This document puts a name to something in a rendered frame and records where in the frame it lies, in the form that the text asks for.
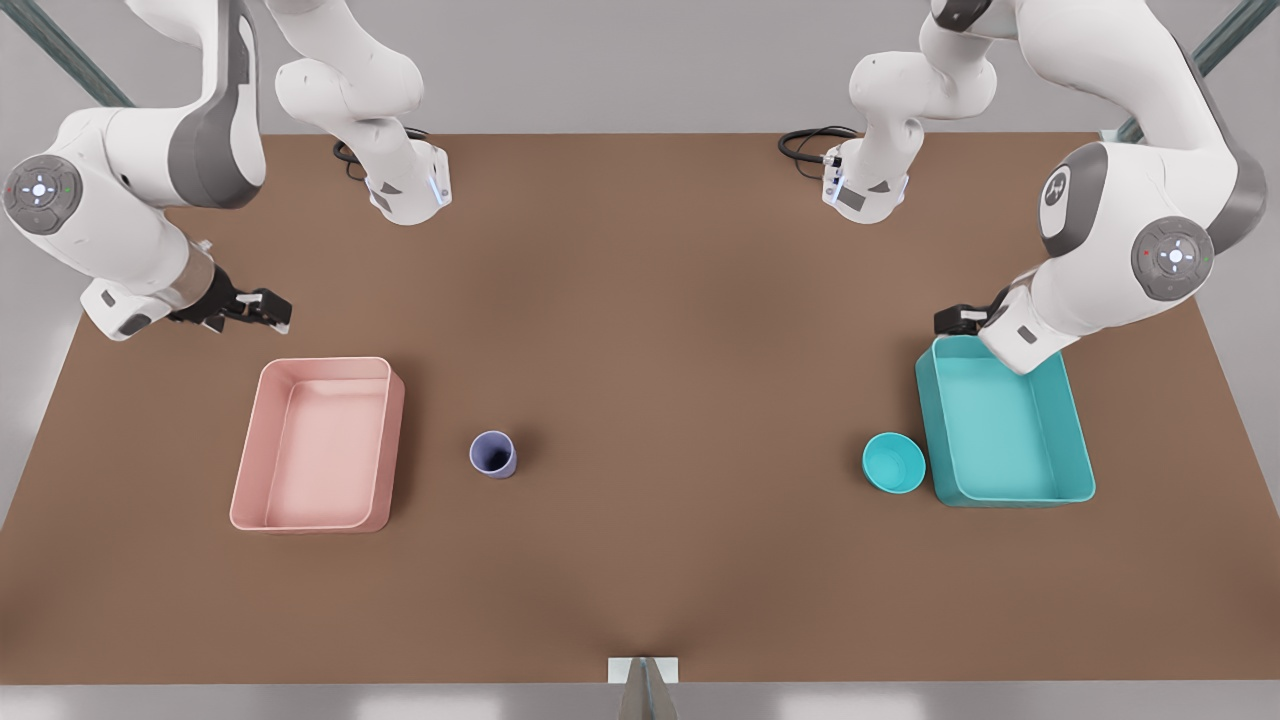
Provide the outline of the teal bowl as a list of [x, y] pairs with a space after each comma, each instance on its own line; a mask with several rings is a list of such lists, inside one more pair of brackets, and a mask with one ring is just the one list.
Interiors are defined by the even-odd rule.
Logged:
[[873, 436], [861, 452], [863, 475], [886, 493], [905, 495], [915, 491], [925, 477], [925, 469], [922, 448], [900, 433]]

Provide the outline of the purple cup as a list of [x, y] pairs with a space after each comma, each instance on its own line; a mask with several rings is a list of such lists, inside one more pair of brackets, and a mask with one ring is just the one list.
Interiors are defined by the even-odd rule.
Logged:
[[468, 460], [485, 477], [506, 479], [515, 474], [518, 459], [513, 441], [502, 430], [485, 430], [468, 447]]

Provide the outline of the pink rectangular box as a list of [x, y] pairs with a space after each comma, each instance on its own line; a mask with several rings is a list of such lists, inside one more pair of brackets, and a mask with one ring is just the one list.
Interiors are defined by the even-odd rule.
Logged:
[[404, 383], [384, 357], [261, 370], [230, 500], [238, 530], [358, 534], [389, 520]]

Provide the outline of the silver frame post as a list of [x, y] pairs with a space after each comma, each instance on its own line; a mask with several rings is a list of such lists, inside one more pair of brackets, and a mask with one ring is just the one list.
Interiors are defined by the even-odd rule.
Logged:
[[116, 83], [36, 0], [0, 0], [0, 12], [4, 12], [99, 105], [105, 108], [134, 106]]
[[[1207, 78], [1245, 38], [1277, 9], [1280, 0], [1239, 0], [1235, 6], [1210, 31], [1190, 55], [1198, 72]], [[1140, 143], [1144, 131], [1130, 117], [1115, 129], [1102, 129], [1100, 140], [1106, 142]]]
[[608, 660], [608, 683], [623, 687], [618, 720], [678, 720], [669, 693], [669, 684], [677, 682], [677, 657]]

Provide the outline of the teal rectangular box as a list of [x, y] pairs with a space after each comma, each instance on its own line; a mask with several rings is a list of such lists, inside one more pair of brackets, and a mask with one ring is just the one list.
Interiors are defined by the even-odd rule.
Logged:
[[916, 360], [934, 493], [951, 507], [1050, 509], [1093, 498], [1068, 370], [1055, 354], [1019, 375], [975, 336], [941, 336]]

